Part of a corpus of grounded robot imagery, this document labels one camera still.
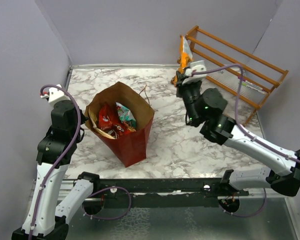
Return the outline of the brown red paper bag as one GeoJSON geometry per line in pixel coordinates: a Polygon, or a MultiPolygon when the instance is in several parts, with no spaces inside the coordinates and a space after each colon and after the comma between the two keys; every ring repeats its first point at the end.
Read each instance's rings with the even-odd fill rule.
{"type": "Polygon", "coordinates": [[[147,144],[155,112],[150,103],[128,85],[117,82],[97,93],[86,107],[84,115],[88,117],[88,120],[85,122],[87,128],[110,148],[126,168],[146,159],[147,144]],[[131,133],[115,139],[109,139],[98,134],[93,128],[88,109],[92,110],[98,120],[99,111],[104,103],[108,103],[115,108],[116,112],[116,103],[120,103],[130,109],[136,120],[136,128],[125,124],[131,133]]]}

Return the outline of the teal Fox's candy bag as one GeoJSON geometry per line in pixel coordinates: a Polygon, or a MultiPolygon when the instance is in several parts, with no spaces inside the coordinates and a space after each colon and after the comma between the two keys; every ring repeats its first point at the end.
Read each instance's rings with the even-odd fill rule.
{"type": "Polygon", "coordinates": [[[132,114],[132,111],[119,102],[116,102],[116,109],[120,121],[135,129],[137,126],[137,122],[134,115],[132,114]]]}

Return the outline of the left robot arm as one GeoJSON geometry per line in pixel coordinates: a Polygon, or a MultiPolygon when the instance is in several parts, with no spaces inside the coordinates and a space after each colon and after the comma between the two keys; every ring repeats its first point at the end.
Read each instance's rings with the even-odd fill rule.
{"type": "Polygon", "coordinates": [[[82,172],[69,194],[58,201],[72,155],[83,139],[80,129],[86,120],[72,101],[54,104],[51,126],[37,146],[37,176],[30,209],[22,227],[12,233],[13,240],[66,239],[70,221],[84,200],[100,193],[99,175],[82,172]]]}

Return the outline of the gold snack bag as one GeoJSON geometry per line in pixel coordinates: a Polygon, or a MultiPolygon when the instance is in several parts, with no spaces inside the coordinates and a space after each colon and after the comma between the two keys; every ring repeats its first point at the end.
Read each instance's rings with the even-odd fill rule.
{"type": "Polygon", "coordinates": [[[90,121],[92,122],[92,126],[93,129],[101,136],[106,137],[108,139],[112,139],[114,140],[115,138],[113,136],[111,136],[110,134],[104,132],[103,130],[101,130],[100,128],[98,128],[98,118],[97,116],[93,113],[93,111],[89,108],[88,109],[88,116],[90,118],[90,121]]]}

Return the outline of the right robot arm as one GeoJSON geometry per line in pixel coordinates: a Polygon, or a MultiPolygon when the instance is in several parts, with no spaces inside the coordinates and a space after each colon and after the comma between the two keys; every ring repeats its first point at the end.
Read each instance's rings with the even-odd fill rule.
{"type": "Polygon", "coordinates": [[[300,189],[300,150],[292,151],[276,146],[242,127],[223,111],[228,102],[217,88],[200,92],[201,81],[176,83],[177,97],[182,98],[186,125],[202,126],[200,133],[205,139],[218,145],[238,150],[264,164],[253,170],[227,170],[219,189],[230,196],[248,188],[272,189],[294,197],[300,189]]]}

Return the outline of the orange Kettle chips bag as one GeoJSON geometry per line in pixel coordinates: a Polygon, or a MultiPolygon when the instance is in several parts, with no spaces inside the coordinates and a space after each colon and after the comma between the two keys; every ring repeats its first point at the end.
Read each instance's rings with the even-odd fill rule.
{"type": "Polygon", "coordinates": [[[178,74],[183,74],[188,64],[193,61],[193,54],[190,48],[190,44],[183,35],[180,36],[179,54],[180,56],[177,60],[179,68],[176,72],[178,74]]]}

